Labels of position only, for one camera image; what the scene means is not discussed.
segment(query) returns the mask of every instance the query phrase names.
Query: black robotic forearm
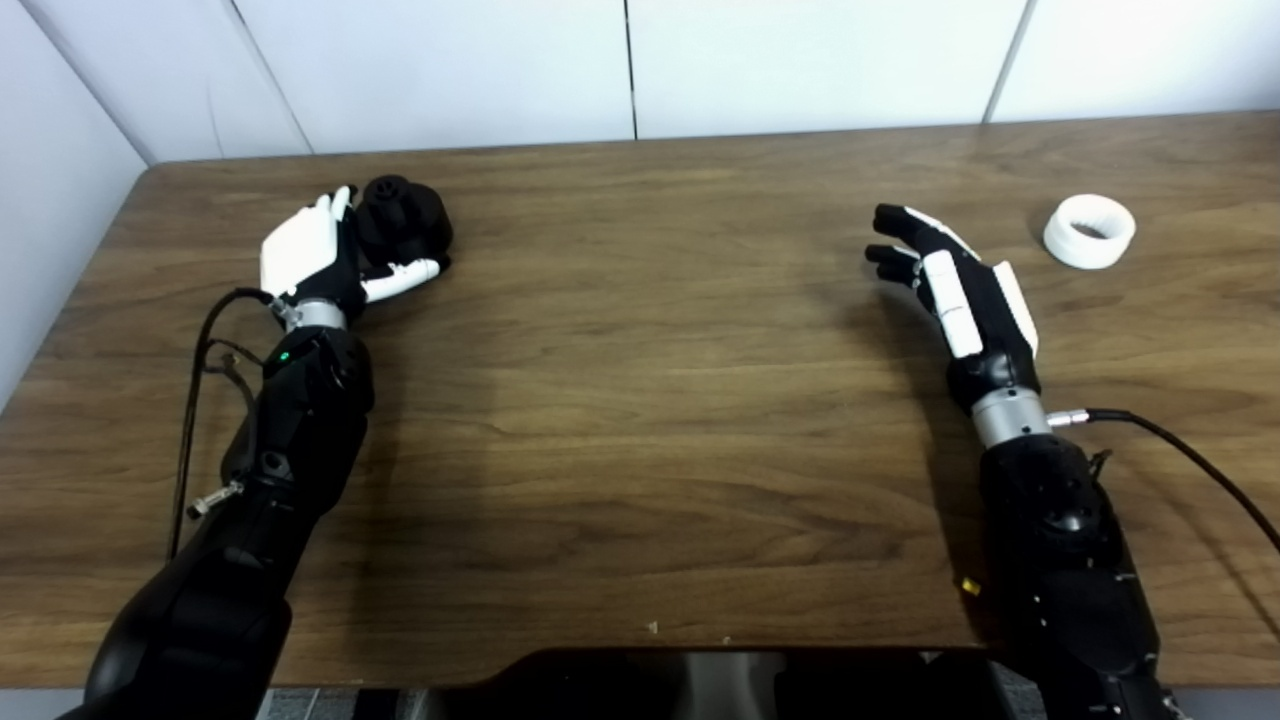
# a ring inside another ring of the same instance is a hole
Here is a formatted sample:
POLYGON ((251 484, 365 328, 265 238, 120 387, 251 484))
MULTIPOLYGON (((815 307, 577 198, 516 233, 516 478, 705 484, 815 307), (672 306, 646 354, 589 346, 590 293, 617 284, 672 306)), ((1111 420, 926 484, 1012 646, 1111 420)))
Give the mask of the black robotic forearm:
POLYGON ((294 329, 262 370, 255 418, 223 460, 228 500, 129 601, 64 719, 238 720, 257 712, 292 614, 284 593, 365 437, 369 354, 351 333, 294 329))
POLYGON ((1160 638, 1084 452, 1029 434, 982 456, 987 557, 1016 656, 1051 720, 1167 720, 1160 638))

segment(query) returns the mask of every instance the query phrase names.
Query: black cable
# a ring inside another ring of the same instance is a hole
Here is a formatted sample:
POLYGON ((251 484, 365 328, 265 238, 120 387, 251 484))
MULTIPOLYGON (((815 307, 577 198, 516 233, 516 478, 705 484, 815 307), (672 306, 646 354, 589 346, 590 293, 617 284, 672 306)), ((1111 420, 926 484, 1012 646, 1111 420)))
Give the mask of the black cable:
POLYGON ((1280 552, 1280 533, 1277 533, 1275 525, 1272 525, 1271 521, 1267 520, 1267 516, 1263 515, 1261 510, 1258 510, 1258 506, 1254 505, 1252 500, 1249 500, 1249 496, 1244 495, 1244 491, 1242 491, 1235 483, 1233 483, 1230 478, 1222 474, 1221 470, 1215 468, 1212 462, 1206 460, 1203 455, 1196 452, 1196 450, 1192 448, 1192 446, 1183 442, 1181 438, 1166 430, 1165 428, 1161 428, 1156 423, 1152 423, 1151 420, 1143 418, 1142 415, 1135 415, 1128 410, 1088 407, 1084 411, 1089 414, 1089 420, 1088 420, 1089 423, 1106 421, 1106 420, 1133 423, 1146 429, 1147 432, 1155 434, 1160 439, 1167 442, 1169 445, 1176 447, 1178 450, 1180 450, 1183 455, 1190 457, 1192 462, 1199 465, 1201 470, 1208 473, 1208 477, 1217 480, 1217 484, 1222 486, 1222 489, 1229 492, 1231 497, 1234 497, 1235 501, 1244 507, 1244 510, 1249 514, 1249 516, 1253 518, 1253 521, 1257 523, 1260 528, 1262 528, 1263 533, 1266 533, 1267 539, 1270 539, 1271 544, 1275 546, 1276 552, 1280 552))
POLYGON ((215 345, 221 345, 221 346, 229 347, 229 348, 234 350, 236 352, 238 352, 241 357, 248 360, 250 363, 257 365, 259 368, 262 366, 262 359, 259 357, 257 355, 255 355, 252 350, 244 347, 243 345, 241 345, 238 342, 232 342, 229 340, 223 340, 220 337, 211 337, 211 338, 209 338, 209 347, 212 347, 215 345))
POLYGON ((268 305, 273 300, 270 295, 261 290, 237 287, 221 296, 209 309, 209 314, 205 315, 205 323, 200 327, 200 334, 196 337, 196 350, 191 361, 191 384, 187 387, 187 406, 183 410, 182 418, 182 441, 178 446, 178 479, 173 491, 173 516, 169 525, 169 553, 166 561, 173 560, 178 555, 178 536, 182 529, 182 514, 187 502, 187 477, 191 470, 191 441, 192 432, 196 428, 196 404, 200 400, 200 378, 205 374, 205 356, 209 354, 210 346, 209 336, 212 333, 218 315, 228 305, 242 297, 252 297, 262 305, 268 305))

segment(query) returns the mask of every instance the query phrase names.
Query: robotic hand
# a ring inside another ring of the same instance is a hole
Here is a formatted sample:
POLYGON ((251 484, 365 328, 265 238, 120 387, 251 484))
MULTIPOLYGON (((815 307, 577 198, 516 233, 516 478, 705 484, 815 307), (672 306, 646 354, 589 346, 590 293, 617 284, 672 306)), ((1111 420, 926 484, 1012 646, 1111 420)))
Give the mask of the robotic hand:
POLYGON ((370 188, 355 211, 351 187, 298 210, 262 242, 261 291, 228 296, 269 302, 285 336, 262 361, 261 391, 223 457, 221 489, 188 510, 200 527, 122 610, 86 703, 64 720, 256 715, 292 623, 284 594, 311 530, 342 496, 374 405, 369 351, 347 325, 367 302, 448 266, 452 228, 439 196, 398 177, 370 188), (361 250, 374 263, 364 272, 361 250))
POLYGON ((878 205, 877 274, 915 290, 951 351, 947 387, 986 451, 992 584, 1015 655, 1051 720, 1167 720, 1160 639, 1129 550, 1098 484, 1101 462, 1055 437, 1039 402, 1038 336, 1009 263, 988 266, 911 208, 878 205))

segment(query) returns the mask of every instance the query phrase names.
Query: wood grain tabletop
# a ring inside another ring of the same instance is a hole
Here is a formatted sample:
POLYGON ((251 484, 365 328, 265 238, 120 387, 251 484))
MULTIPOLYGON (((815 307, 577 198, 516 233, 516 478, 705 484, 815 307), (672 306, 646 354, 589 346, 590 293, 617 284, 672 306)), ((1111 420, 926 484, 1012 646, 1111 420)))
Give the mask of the wood grain tabletop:
MULTIPOLYGON (((170 164, 0 418, 0 684, 79 685, 160 568, 188 357, 257 247, 339 183, 434 186, 454 268, 355 325, 378 405, 297 575, 278 684, 443 687, 549 648, 998 646, 979 445, 943 346, 863 260, 877 202, 1011 260, 1052 409, 1128 407, 1280 520, 1280 114, 170 164), (1080 272, 1064 197, 1138 219, 1080 272)), ((218 334, 278 338, 256 306, 218 334)), ((193 492, 243 407, 206 382, 193 492)), ((1176 684, 1280 683, 1280 557, 1129 427, 1103 483, 1176 684)))

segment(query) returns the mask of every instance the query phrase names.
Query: white ring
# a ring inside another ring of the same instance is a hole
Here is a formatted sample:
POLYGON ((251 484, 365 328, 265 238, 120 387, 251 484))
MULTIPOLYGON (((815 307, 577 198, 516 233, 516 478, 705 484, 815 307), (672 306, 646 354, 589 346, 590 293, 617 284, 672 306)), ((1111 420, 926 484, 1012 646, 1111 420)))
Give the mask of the white ring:
POLYGON ((1124 205, 1101 195, 1073 195, 1044 225, 1044 247, 1082 270, 1115 265, 1129 250, 1138 223, 1124 205))

